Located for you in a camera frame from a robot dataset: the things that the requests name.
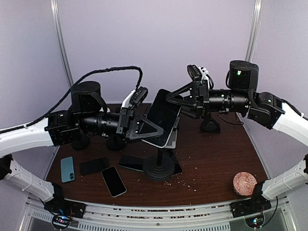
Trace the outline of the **black phone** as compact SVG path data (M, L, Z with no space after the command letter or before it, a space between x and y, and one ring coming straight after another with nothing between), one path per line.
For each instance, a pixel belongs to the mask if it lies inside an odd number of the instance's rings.
M145 143L159 148L163 148L167 145L167 141L171 136L174 124L181 109L179 105L166 101L166 96L169 93L168 90L160 89L147 114L147 119L161 127L164 130L164 133L157 137L142 140Z
M100 172L109 167L109 161L107 157L98 159L92 159L79 164L79 171L82 176Z

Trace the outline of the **teal phone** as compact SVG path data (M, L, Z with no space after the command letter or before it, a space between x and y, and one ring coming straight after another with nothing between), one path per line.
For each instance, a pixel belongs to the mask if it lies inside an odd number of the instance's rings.
M75 169L73 157L66 157L61 159L61 181L67 183L75 180Z
M141 157L123 154L118 162L119 167L143 172L143 164L145 159Z

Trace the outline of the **pink phone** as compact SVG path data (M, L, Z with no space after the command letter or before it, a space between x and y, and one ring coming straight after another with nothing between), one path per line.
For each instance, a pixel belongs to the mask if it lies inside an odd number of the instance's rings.
M173 150L168 150L168 155L171 158L171 160L173 161L174 167L175 167L173 176L182 173L182 168L181 168L181 166L178 162L178 159L177 159L176 155L174 154Z

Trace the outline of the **white phone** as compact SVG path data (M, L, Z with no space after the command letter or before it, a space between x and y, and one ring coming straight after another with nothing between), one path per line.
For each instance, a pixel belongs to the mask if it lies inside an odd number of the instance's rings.
M127 192L127 189L115 166L102 170L101 175L111 197L118 197Z

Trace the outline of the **teal phone front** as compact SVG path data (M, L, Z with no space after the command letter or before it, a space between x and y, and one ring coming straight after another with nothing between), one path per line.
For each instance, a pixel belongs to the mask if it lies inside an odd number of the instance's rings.
M61 159L61 181L67 183L75 180L75 169L73 157L66 157Z

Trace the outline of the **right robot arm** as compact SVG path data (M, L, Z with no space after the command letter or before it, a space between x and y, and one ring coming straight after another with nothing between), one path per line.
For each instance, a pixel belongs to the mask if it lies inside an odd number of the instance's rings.
M257 92L259 67L243 60L230 61L227 89L214 89L208 71L188 65L191 83L167 94L166 101L181 106L183 114L203 119L200 130L220 132L212 113L240 113L258 124L308 143L308 119L288 101L269 92Z

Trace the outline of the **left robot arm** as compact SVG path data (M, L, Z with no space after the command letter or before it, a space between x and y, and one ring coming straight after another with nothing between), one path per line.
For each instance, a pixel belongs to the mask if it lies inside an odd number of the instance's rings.
M62 187L45 181L25 170L13 158L13 153L36 147L87 143L89 135L107 135L125 142L161 136L164 130L138 114L134 108L147 95L147 89L136 85L123 101L118 113L108 111L101 97L100 84L82 76L65 94L71 97L68 110L51 108L38 119L0 132L0 178L10 181L51 205L59 214L69 210Z

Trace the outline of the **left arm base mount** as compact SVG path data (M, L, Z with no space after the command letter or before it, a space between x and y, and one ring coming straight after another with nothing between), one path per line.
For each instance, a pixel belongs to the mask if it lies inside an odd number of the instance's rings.
M68 228L73 218L83 218L86 210L84 203L69 200L42 202L44 209L51 213L51 224L56 230Z

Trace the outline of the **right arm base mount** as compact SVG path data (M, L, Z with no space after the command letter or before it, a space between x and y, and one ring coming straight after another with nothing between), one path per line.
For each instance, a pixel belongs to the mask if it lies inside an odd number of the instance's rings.
M243 217L249 228L258 229L265 224L264 212L271 209L271 202L248 199L233 202L230 207L233 218Z

